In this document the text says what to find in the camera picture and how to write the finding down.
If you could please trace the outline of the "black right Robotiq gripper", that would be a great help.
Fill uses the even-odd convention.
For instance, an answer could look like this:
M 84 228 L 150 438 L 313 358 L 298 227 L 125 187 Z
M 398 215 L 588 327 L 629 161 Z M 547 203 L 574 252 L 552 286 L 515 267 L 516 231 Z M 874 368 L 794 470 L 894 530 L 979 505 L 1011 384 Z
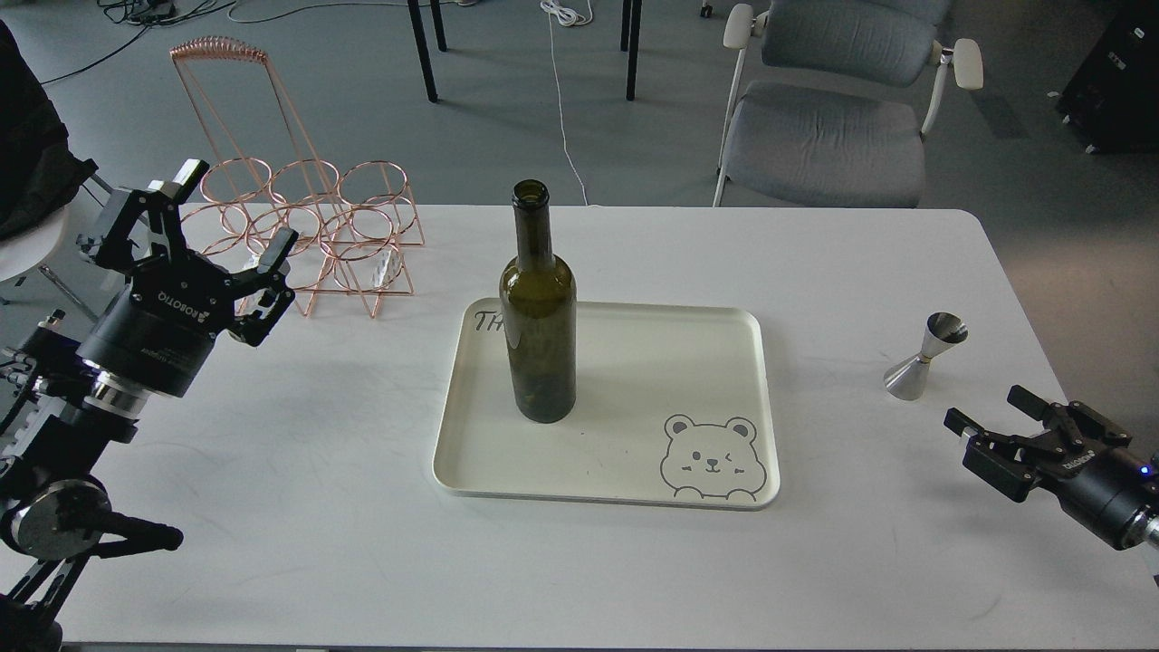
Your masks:
M 1117 551 L 1142 544 L 1156 520 L 1156 467 L 1127 450 L 1134 437 L 1080 401 L 1047 403 L 1021 384 L 1011 387 L 1007 403 L 1059 433 L 1072 450 L 1048 432 L 990 432 L 949 408 L 943 425 L 965 441 L 962 466 L 1014 503 L 1023 503 L 1032 488 L 1044 488 L 1060 511 Z M 1085 446 L 1088 440 L 1106 446 Z

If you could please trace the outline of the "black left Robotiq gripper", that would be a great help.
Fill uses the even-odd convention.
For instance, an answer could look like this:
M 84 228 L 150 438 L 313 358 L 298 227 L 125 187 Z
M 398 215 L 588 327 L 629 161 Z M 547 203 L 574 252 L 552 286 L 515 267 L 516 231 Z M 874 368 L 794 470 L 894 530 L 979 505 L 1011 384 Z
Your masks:
M 92 366 L 175 398 L 216 346 L 232 320 L 233 305 L 257 296 L 257 308 L 233 318 L 227 330 L 257 347 L 290 308 L 287 257 L 299 232 L 280 227 L 254 268 L 231 274 L 187 247 L 178 207 L 191 197 L 207 162 L 190 159 L 172 181 L 146 189 L 112 189 L 99 222 L 79 235 L 83 261 L 121 273 L 125 286 L 76 350 Z

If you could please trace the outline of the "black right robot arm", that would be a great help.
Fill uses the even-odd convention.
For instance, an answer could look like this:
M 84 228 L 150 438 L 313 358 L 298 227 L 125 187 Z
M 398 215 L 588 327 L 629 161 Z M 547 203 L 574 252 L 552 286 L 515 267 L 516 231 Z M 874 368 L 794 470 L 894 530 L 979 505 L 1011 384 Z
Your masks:
M 1156 574 L 1156 454 L 1136 453 L 1125 428 L 1080 401 L 1048 403 L 1020 384 L 1007 401 L 1038 422 L 1038 434 L 1003 434 L 957 408 L 945 412 L 943 425 L 964 442 L 965 469 L 1014 503 L 1034 490 L 1055 495 L 1060 512 L 1105 544 L 1144 545 Z

